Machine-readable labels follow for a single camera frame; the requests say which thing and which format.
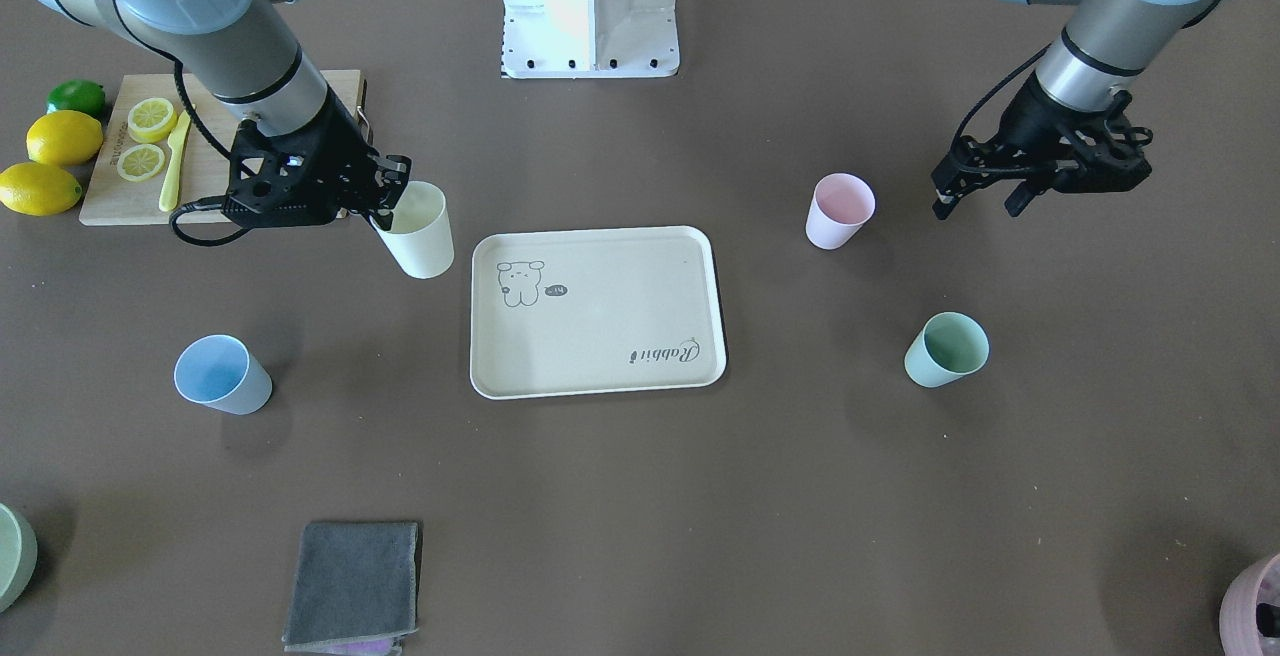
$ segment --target lemon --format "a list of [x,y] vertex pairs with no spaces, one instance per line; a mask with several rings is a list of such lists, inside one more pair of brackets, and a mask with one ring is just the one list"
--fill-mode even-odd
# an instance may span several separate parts
[[0,204],[19,214],[60,214],[79,201],[83,188],[65,169],[24,163],[0,172]]
[[129,138],[138,144],[155,144],[169,136],[177,120],[178,113],[173,110],[169,99],[143,99],[129,109]]
[[138,144],[120,154],[115,161],[115,173],[124,181],[146,181],[160,173],[164,167],[164,151],[155,144]]
[[101,147],[102,124],[78,111],[45,114],[27,131],[27,156],[41,164],[82,164]]
[[95,83],[84,78],[73,78],[55,86],[45,100],[47,113],[72,110],[91,117],[102,113],[106,105],[106,91],[101,83]]

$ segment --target yellow knife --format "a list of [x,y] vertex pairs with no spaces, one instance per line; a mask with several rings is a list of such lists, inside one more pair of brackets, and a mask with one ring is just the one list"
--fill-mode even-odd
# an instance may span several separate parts
[[182,151],[187,146],[187,131],[191,117],[187,111],[178,114],[178,123],[169,132],[169,168],[164,172],[164,186],[160,187],[160,210],[178,209],[178,183],[182,177]]

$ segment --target cutting board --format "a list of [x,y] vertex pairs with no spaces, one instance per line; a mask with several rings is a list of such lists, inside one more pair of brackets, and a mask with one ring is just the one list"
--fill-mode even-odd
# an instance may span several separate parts
[[[360,70],[325,70],[321,73],[329,79],[334,94],[351,113],[355,114],[357,106],[364,106],[365,78]],[[230,149],[239,120],[191,74],[187,74],[187,95],[191,96],[191,104],[209,131],[223,146]],[[111,109],[111,118],[106,123],[102,150],[97,154],[93,173],[88,179],[88,190],[84,192],[84,204],[81,206],[79,219],[84,226],[169,223],[169,213],[161,211],[156,205],[160,200],[160,184],[164,183],[164,170],[155,178],[141,183],[124,181],[115,173],[115,163],[120,154],[134,145],[134,141],[129,138],[127,123],[129,109],[151,96],[164,96],[173,102],[175,109],[182,108],[178,91],[173,85],[173,73],[125,76],[120,83],[119,95],[115,96],[115,106]],[[168,164],[169,145],[161,140],[156,146],[160,146],[165,152],[165,164]],[[228,160],[215,151],[192,126],[187,135],[187,147],[182,159],[182,186],[178,202],[186,204],[205,196],[225,193],[229,169]],[[196,211],[184,215],[182,223],[227,223],[227,219],[219,211]]]

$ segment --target folded towel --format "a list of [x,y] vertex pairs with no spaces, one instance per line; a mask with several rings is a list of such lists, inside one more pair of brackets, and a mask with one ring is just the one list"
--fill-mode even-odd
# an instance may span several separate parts
[[302,529],[284,651],[389,656],[417,630],[416,523]]

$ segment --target lemon slice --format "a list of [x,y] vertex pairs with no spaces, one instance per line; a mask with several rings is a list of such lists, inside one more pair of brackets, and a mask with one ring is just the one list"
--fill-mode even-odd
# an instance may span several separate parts
[[127,149],[115,161],[115,173],[124,181],[146,181],[164,168],[164,151],[154,144],[141,144]]
[[178,113],[169,99],[143,99],[129,109],[129,138],[138,144],[155,144],[169,136],[177,120]]

